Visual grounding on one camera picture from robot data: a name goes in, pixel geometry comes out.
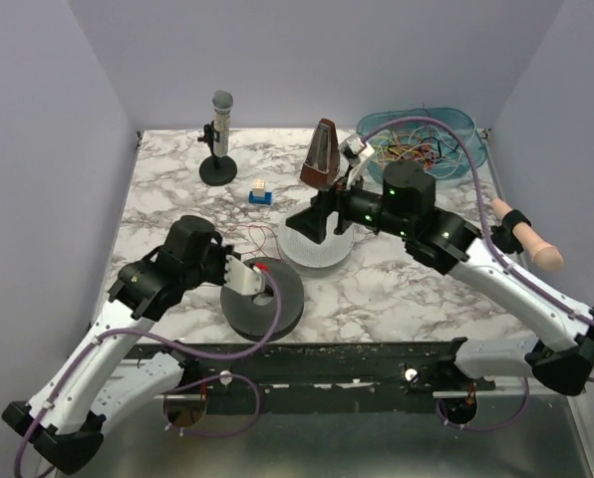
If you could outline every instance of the teal plastic basket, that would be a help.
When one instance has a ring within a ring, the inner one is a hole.
[[[380,124],[404,117],[430,117],[443,121],[465,143],[476,167],[481,167],[487,160],[487,148],[476,132],[474,121],[453,108],[418,108],[368,115],[357,124],[357,133],[366,134]],[[419,121],[386,129],[370,139],[369,143],[376,153],[368,165],[368,172],[378,183],[383,181],[385,165],[397,160],[397,157],[422,163],[437,180],[457,179],[470,170],[465,154],[449,134]]]

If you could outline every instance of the blue basket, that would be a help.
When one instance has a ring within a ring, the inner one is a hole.
[[[404,117],[430,117],[445,122],[465,143],[476,167],[481,167],[487,160],[487,148],[476,132],[474,121],[465,113],[453,108],[415,109],[368,115],[357,124],[357,133],[366,134],[380,124]],[[393,148],[399,148],[395,144],[395,137],[399,143],[400,139],[405,140],[407,137],[406,145],[410,147],[423,143],[425,148],[432,149],[432,154],[424,152],[426,158],[423,159],[423,163],[426,171],[437,180],[456,179],[466,175],[470,170],[467,158],[451,136],[439,128],[414,121],[387,129],[370,139],[369,143],[377,152],[368,165],[368,172],[378,183],[383,181],[383,167],[396,155]]]

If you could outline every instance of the robotic arm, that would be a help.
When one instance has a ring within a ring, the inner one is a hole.
[[[27,402],[10,403],[3,419],[26,436],[36,450],[61,471],[72,474],[96,454],[104,436],[123,417],[148,400],[179,385],[184,363],[161,352],[148,365],[105,387],[140,336],[105,331],[149,331],[186,291],[203,283],[241,295],[265,289],[259,270],[245,266],[232,246],[222,245],[214,226],[196,216],[176,221],[164,241],[141,260],[125,266],[109,300],[62,368]],[[91,349],[81,357],[81,352]],[[53,393],[62,383],[60,393]],[[33,434],[30,427],[36,420]]]
[[[311,206],[286,225],[321,244],[335,211],[336,234],[356,223],[400,237],[415,260],[484,292],[535,332],[516,340],[465,341],[455,364],[466,376],[533,376],[559,393],[579,394],[594,366],[594,329],[577,317],[594,321],[594,307],[540,281],[504,254],[510,247],[490,249],[477,227],[435,207],[435,179],[417,164],[390,163],[383,193],[376,194],[363,189],[370,145],[354,135],[340,150],[350,164],[346,173],[331,184],[311,184],[319,189]]]

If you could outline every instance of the microphone stand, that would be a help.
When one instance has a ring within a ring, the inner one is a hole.
[[[204,136],[197,140],[205,142],[210,150],[210,156],[199,166],[201,180],[209,186],[223,186],[231,182],[237,175],[237,164],[230,156],[215,155],[214,144],[219,141],[219,131],[215,130],[213,122],[204,125]]]

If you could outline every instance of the brown metronome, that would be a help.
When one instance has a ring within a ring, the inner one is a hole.
[[[335,124],[321,119],[310,140],[299,178],[311,187],[327,189],[339,172],[339,143]]]

